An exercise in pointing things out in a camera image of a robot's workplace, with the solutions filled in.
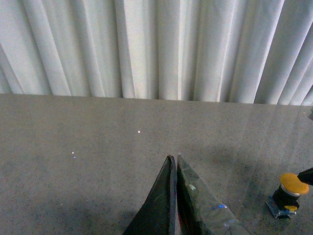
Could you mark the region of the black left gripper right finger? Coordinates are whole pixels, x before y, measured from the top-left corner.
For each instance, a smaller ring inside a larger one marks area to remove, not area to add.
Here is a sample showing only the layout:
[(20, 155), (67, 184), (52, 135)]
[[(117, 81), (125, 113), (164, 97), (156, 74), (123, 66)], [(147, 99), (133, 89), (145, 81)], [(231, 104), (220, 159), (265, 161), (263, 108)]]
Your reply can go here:
[(249, 234), (182, 156), (178, 156), (177, 203), (182, 235)]

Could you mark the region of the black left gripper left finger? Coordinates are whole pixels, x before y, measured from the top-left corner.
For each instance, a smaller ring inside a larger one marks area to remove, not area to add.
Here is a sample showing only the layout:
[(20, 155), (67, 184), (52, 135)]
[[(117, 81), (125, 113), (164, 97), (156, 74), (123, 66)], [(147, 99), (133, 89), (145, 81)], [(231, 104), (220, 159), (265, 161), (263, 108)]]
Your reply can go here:
[(177, 169), (175, 158), (165, 162), (125, 235), (173, 235), (176, 220)]

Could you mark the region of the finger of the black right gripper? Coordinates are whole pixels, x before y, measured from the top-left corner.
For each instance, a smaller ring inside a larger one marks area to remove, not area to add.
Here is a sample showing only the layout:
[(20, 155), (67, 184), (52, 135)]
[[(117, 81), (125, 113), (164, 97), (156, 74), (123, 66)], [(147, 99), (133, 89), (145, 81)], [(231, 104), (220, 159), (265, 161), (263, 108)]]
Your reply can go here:
[(313, 168), (304, 170), (297, 175), (297, 178), (305, 184), (313, 185)]

